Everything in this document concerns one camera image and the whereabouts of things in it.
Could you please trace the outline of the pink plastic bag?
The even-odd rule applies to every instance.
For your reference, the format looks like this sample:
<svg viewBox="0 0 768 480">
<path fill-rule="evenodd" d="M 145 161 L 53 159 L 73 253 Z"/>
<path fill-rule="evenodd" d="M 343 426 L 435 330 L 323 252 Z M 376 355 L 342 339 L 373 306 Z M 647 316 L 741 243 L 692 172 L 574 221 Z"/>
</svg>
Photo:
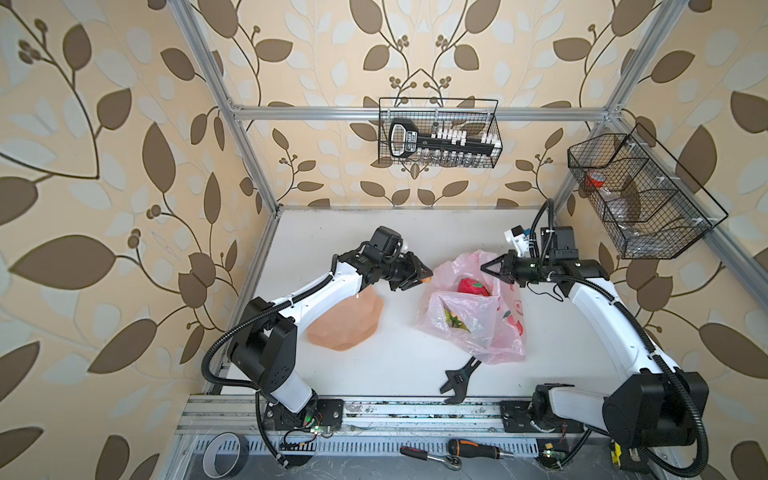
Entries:
<svg viewBox="0 0 768 480">
<path fill-rule="evenodd" d="M 463 253 L 439 265 L 427 284 L 418 309 L 415 327 L 448 341 L 490 365 L 522 362 L 527 357 L 524 334 L 524 309 L 519 289 L 489 276 L 480 266 L 496 258 L 491 252 Z M 457 292 L 463 278 L 481 281 L 489 297 Z M 457 314 L 471 330 L 451 329 L 444 309 Z"/>
</svg>

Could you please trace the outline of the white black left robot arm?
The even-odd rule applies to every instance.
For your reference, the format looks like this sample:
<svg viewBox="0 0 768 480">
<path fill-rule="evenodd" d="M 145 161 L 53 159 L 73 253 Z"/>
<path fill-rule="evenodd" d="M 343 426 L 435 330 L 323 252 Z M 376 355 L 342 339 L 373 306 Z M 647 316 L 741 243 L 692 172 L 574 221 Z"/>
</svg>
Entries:
<svg viewBox="0 0 768 480">
<path fill-rule="evenodd" d="M 268 439 L 260 401 L 282 406 L 303 420 L 316 415 L 316 392 L 295 372 L 300 334 L 336 305 L 383 280 L 392 291 L 429 281 L 432 270 L 408 250 L 396 231 L 380 226 L 356 248 L 332 257 L 329 271 L 302 289 L 267 302 L 251 300 L 237 325 L 204 354 L 203 378 L 221 387 L 254 392 L 257 429 L 269 453 L 285 469 L 295 466 Z"/>
</svg>

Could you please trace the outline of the red dragon fruit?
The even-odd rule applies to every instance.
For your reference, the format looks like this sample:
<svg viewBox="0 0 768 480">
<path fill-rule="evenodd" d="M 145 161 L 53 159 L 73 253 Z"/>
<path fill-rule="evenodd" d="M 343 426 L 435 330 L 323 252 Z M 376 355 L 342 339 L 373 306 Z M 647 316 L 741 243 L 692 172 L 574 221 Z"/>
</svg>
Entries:
<svg viewBox="0 0 768 480">
<path fill-rule="evenodd" d="M 491 292 L 481 281 L 472 278 L 461 279 L 457 292 L 481 297 L 489 297 L 491 295 Z"/>
</svg>

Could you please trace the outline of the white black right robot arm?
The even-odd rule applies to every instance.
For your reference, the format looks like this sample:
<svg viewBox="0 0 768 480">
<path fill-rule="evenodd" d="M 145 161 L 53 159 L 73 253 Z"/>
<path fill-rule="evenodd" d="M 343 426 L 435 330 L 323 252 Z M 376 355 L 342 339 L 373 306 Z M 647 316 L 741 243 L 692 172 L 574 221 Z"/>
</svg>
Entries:
<svg viewBox="0 0 768 480">
<path fill-rule="evenodd" d="M 623 449 L 643 452 L 667 473 L 700 475 L 710 456 L 703 422 L 706 381 L 663 352 L 620 300 L 598 261 L 579 258 L 572 244 L 560 247 L 563 230 L 554 223 L 553 199 L 545 200 L 534 219 L 545 219 L 545 229 L 533 224 L 506 231 L 511 250 L 484 263 L 482 272 L 510 285 L 550 283 L 559 288 L 598 335 L 621 383 L 612 393 L 563 383 L 539 385 L 529 408 L 532 424 L 545 428 L 572 420 L 587 433 L 599 432 Z"/>
</svg>

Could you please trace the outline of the peach fruit plate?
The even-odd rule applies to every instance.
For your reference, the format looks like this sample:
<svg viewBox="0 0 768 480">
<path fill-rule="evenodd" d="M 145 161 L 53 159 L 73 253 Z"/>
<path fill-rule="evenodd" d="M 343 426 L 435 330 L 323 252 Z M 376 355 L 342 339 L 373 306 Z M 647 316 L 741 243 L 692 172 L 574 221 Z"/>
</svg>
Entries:
<svg viewBox="0 0 768 480">
<path fill-rule="evenodd" d="M 308 341 L 334 351 L 354 348 L 377 331 L 383 307 L 384 300 L 369 286 L 315 320 L 306 330 Z"/>
</svg>

